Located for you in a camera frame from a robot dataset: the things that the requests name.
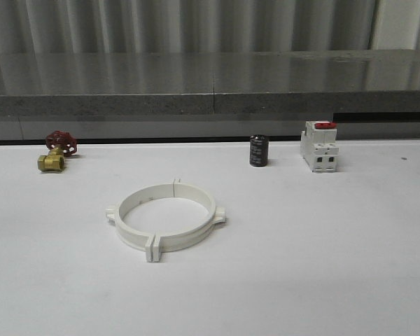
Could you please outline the white half pipe clamp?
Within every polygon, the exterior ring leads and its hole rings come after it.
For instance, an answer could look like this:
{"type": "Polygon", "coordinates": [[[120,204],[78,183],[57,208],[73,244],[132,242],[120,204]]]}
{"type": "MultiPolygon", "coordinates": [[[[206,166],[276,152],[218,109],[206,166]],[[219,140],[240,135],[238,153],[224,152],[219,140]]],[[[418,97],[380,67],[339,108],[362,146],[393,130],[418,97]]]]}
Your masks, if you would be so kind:
{"type": "Polygon", "coordinates": [[[160,235],[156,233],[142,232],[127,225],[123,218],[135,207],[158,200],[175,196],[176,180],[172,183],[152,185],[131,194],[119,204],[110,206],[106,210],[106,217],[115,224],[116,231],[121,240],[134,249],[143,251],[146,261],[149,263],[158,262],[162,252],[179,251],[183,247],[173,242],[174,236],[164,237],[164,241],[160,243],[160,235]]]}

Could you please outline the black cylindrical capacitor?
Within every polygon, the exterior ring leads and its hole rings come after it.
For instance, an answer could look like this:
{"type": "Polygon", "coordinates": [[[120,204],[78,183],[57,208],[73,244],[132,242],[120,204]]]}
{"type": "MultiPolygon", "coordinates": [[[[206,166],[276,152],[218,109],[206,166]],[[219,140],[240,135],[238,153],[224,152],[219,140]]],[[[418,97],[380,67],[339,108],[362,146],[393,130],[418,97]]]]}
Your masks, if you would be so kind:
{"type": "Polygon", "coordinates": [[[250,136],[249,164],[253,167],[264,167],[268,163],[269,137],[264,134],[250,136]]]}

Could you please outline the grey stone counter ledge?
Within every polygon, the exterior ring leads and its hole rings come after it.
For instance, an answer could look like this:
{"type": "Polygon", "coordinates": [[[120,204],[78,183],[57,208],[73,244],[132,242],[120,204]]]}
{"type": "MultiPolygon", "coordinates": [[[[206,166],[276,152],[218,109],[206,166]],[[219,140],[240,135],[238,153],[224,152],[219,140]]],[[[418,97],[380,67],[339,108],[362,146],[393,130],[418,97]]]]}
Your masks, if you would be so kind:
{"type": "Polygon", "coordinates": [[[0,54],[0,116],[420,113],[420,50],[0,54]]]}

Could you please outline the brass valve with red handwheel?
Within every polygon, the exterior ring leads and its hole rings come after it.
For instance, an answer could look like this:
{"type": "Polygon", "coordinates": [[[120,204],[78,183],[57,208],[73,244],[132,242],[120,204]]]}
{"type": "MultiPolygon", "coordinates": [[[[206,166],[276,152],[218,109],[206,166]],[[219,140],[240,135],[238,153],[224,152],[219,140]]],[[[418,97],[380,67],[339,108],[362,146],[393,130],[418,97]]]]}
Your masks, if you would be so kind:
{"type": "Polygon", "coordinates": [[[62,172],[65,157],[71,157],[77,151],[77,140],[70,133],[57,130],[45,138],[45,144],[49,152],[38,158],[38,169],[42,172],[62,172]]]}

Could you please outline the white circuit breaker red switch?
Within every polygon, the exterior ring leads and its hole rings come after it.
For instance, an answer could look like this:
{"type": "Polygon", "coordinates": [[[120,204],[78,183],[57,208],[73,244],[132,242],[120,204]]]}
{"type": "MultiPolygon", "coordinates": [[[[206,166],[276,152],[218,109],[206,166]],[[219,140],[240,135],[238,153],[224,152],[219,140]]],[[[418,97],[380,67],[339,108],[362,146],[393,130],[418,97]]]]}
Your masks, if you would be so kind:
{"type": "Polygon", "coordinates": [[[327,120],[307,121],[301,133],[300,154],[312,172],[335,172],[339,148],[337,124],[327,120]]]}

